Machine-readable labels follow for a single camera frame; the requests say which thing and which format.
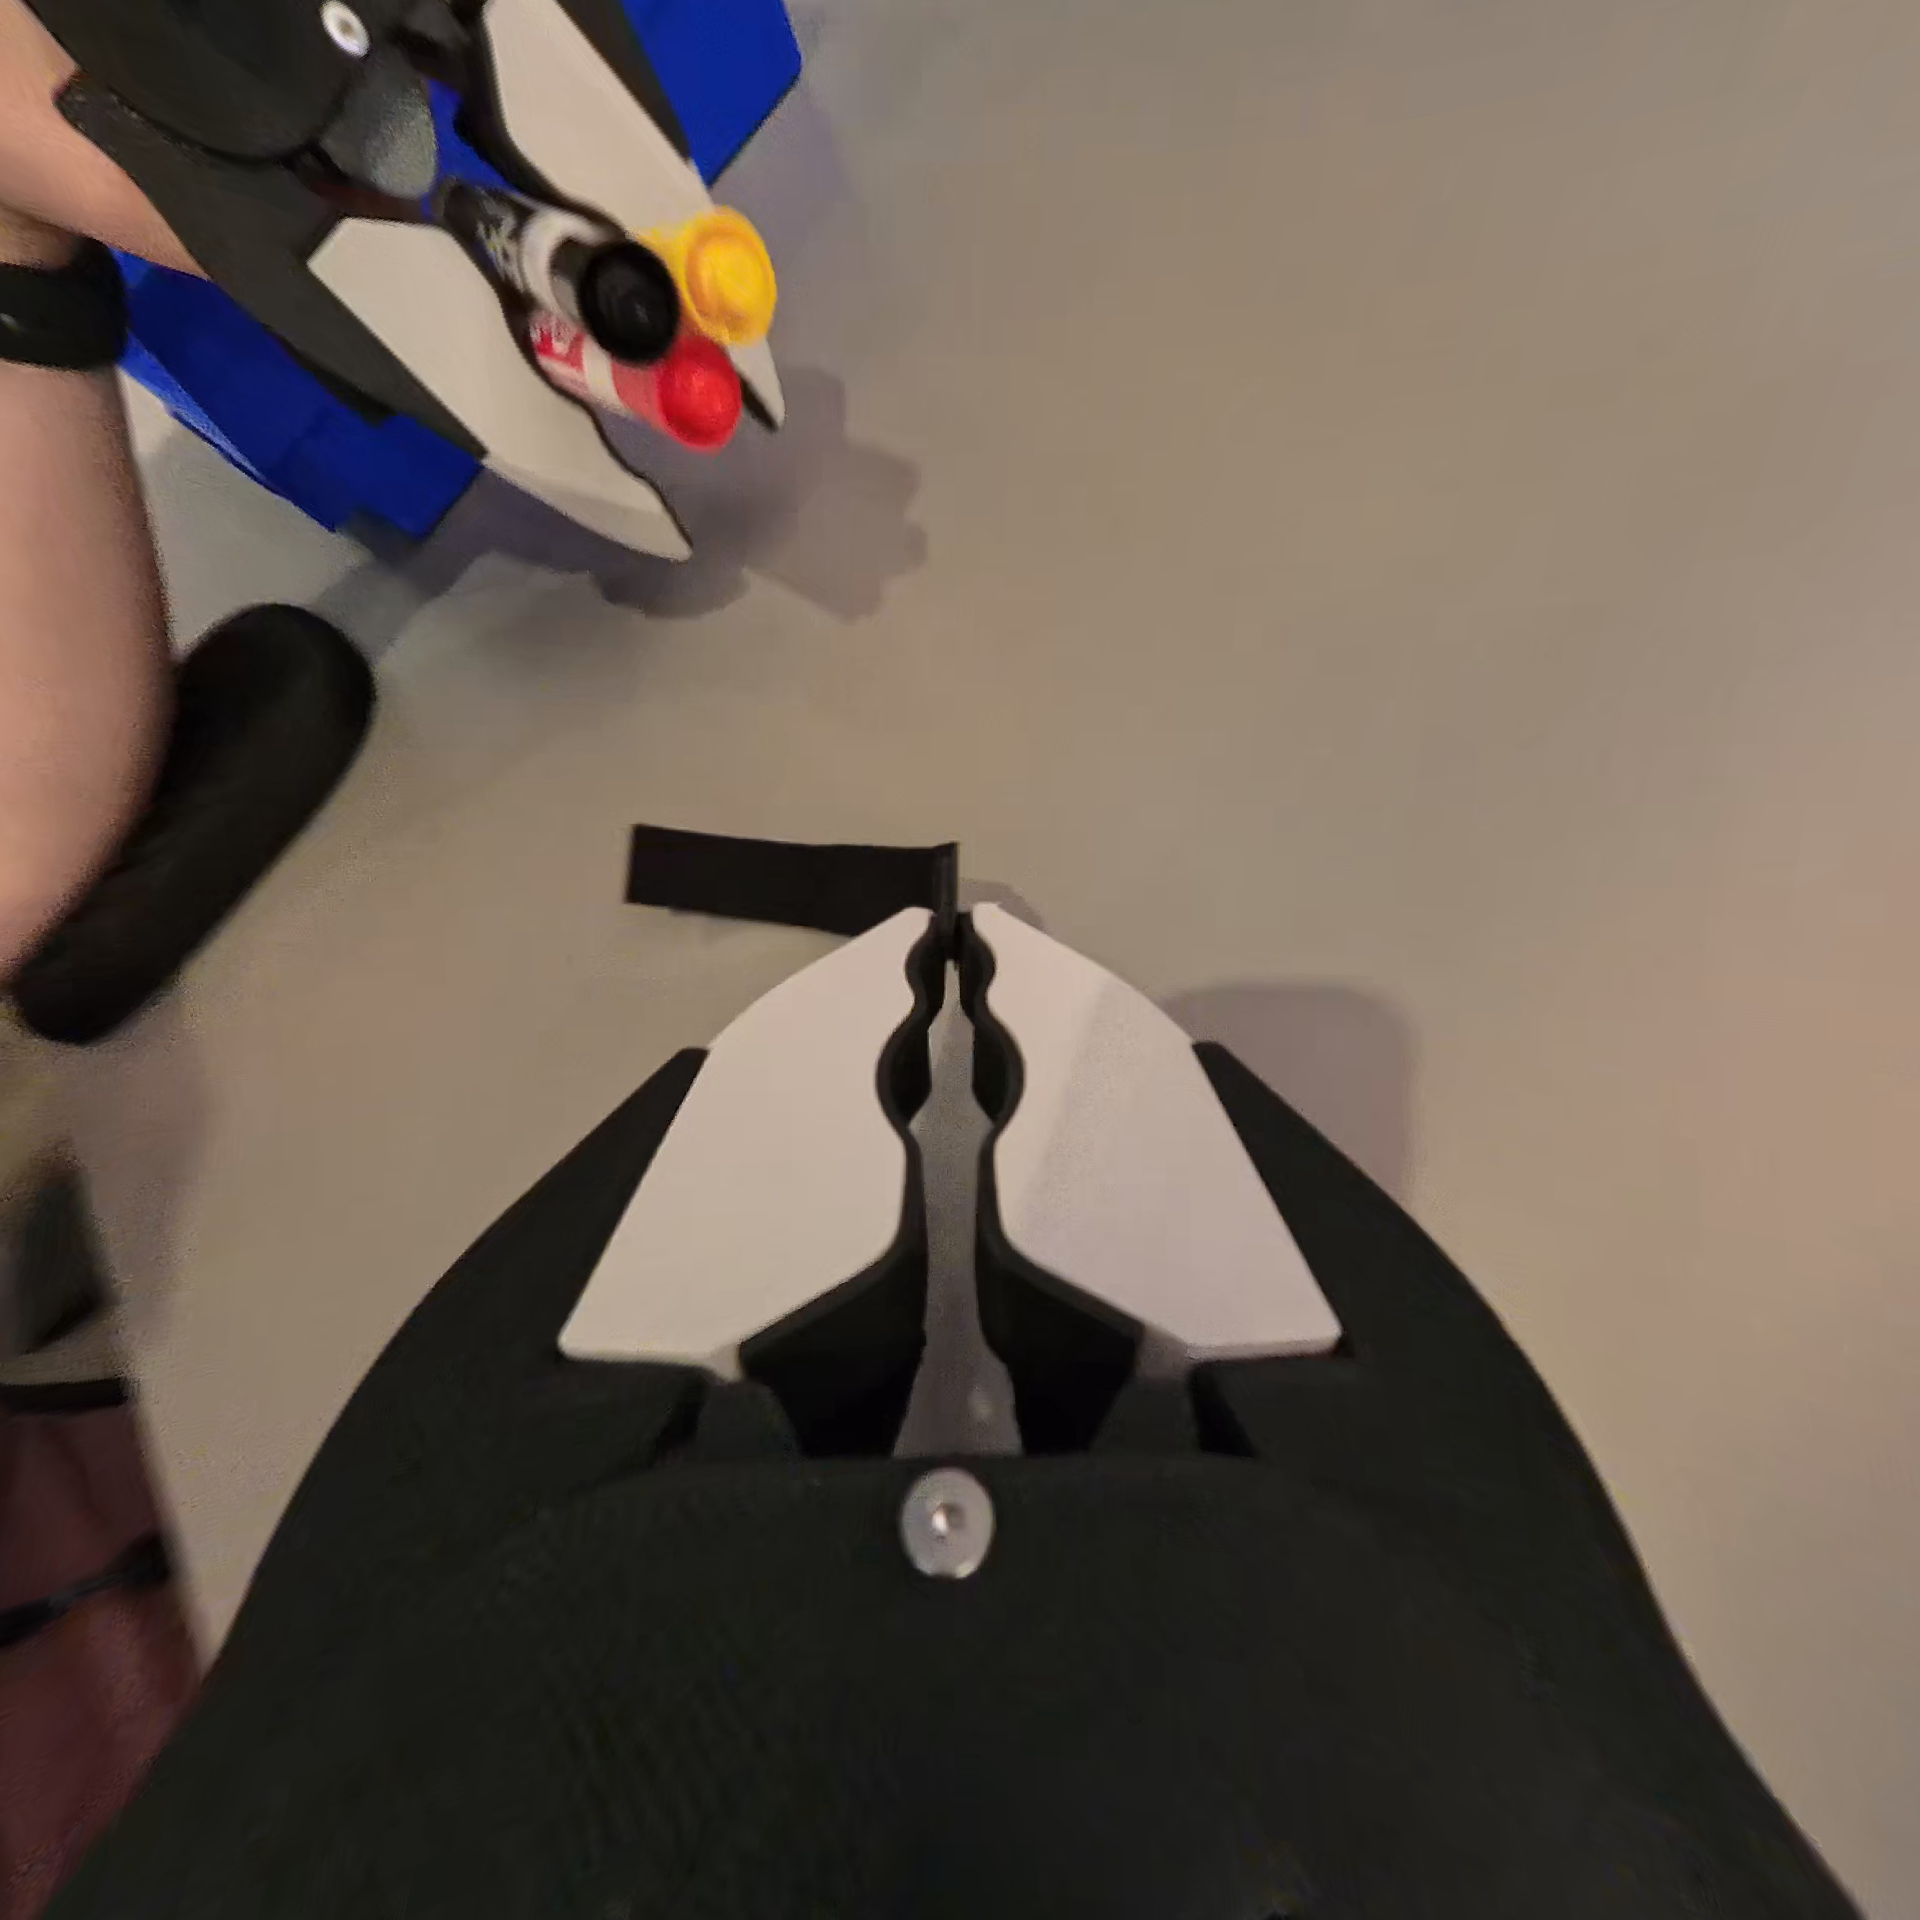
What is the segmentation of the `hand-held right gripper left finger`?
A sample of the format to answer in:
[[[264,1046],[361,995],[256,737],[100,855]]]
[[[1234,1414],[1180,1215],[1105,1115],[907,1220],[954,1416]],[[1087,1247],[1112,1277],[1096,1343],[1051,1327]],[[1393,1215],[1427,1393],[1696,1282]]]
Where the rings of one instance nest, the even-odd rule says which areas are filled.
[[[814,1457],[898,1452],[928,1345],[913,1122],[947,945],[936,908],[902,908],[711,1040],[558,1332],[566,1360],[756,1385]]]

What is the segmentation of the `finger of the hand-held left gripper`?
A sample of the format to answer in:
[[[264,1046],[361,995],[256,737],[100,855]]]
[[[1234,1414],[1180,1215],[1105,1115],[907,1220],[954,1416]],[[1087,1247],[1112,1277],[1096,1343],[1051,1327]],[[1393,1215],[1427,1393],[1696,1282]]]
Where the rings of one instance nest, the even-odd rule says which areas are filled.
[[[307,259],[313,277],[400,362],[501,481],[633,553],[684,564],[691,543],[660,489],[603,435],[636,419],[637,376],[590,337],[537,321],[526,341],[445,231],[344,218]]]
[[[641,59],[618,5],[575,12],[558,1],[488,3],[491,95],[511,154],[548,197],[630,238],[718,206],[652,106],[630,92]],[[726,352],[746,408],[777,430],[784,388],[768,336]]]

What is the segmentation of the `person's left forearm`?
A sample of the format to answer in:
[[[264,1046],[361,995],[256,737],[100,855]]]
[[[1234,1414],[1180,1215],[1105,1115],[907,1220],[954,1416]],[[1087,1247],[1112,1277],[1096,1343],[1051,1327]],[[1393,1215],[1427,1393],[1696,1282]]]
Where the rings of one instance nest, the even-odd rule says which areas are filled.
[[[173,706],[169,614],[114,371],[1,368],[1,978],[106,871]]]

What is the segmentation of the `blue plastic bin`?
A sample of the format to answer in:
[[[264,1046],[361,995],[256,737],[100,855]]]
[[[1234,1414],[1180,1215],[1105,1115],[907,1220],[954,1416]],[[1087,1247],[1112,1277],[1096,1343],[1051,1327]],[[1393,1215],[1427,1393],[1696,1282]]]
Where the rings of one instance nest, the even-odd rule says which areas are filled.
[[[707,190],[804,71],[781,1],[625,1]],[[119,369],[231,467],[340,531],[379,519],[420,539],[472,488],[472,453],[402,416],[370,417],[210,281],[114,255],[128,300]]]

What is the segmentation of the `black wrist band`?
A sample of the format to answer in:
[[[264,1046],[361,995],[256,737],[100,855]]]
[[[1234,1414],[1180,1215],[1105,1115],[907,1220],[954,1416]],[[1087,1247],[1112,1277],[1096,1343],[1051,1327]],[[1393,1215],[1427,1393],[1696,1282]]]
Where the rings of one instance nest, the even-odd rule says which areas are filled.
[[[53,263],[1,263],[1,363],[104,371],[130,340],[128,292],[111,249],[77,241]]]

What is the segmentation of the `red cap marker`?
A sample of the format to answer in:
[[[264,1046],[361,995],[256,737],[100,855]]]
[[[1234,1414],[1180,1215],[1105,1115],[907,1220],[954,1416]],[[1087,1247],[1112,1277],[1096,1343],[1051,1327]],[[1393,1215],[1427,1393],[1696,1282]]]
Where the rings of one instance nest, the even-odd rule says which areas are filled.
[[[616,356],[581,324],[536,310],[524,328],[540,376],[608,419],[633,419],[670,441],[715,453],[743,414],[743,386],[726,347],[681,324],[655,359]]]

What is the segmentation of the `black cap marker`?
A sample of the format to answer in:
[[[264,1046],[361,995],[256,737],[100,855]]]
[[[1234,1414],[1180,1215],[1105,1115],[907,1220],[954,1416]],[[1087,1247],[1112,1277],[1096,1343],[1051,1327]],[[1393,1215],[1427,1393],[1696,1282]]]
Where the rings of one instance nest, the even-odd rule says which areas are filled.
[[[462,177],[438,181],[424,210],[515,321],[563,320],[633,365],[657,363],[675,344],[681,296],[671,269],[603,218]]]

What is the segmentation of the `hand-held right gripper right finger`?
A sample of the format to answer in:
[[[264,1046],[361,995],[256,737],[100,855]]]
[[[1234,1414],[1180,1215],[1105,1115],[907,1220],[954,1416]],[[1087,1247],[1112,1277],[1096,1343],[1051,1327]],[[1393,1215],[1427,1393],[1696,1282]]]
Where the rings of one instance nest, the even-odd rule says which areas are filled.
[[[1020,1450],[1092,1450],[1139,1380],[1337,1352],[1340,1319],[1192,1036],[998,904],[956,936],[987,1122],[974,1298]]]

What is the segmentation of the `yellow marker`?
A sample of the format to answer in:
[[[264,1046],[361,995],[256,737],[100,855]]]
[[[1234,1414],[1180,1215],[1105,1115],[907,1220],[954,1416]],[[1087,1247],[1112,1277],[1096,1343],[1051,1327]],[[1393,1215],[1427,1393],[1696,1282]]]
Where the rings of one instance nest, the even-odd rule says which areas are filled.
[[[736,208],[707,203],[690,215],[633,229],[668,269],[684,326],[724,349],[761,344],[777,310],[777,276],[757,228]]]

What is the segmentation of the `person's left hand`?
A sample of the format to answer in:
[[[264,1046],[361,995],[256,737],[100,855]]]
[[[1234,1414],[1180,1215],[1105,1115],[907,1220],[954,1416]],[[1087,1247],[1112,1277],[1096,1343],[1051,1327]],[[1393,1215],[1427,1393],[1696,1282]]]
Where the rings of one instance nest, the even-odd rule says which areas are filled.
[[[4,262],[51,265],[77,239],[204,276],[137,184],[61,111],[77,64],[20,1],[1,3]]]

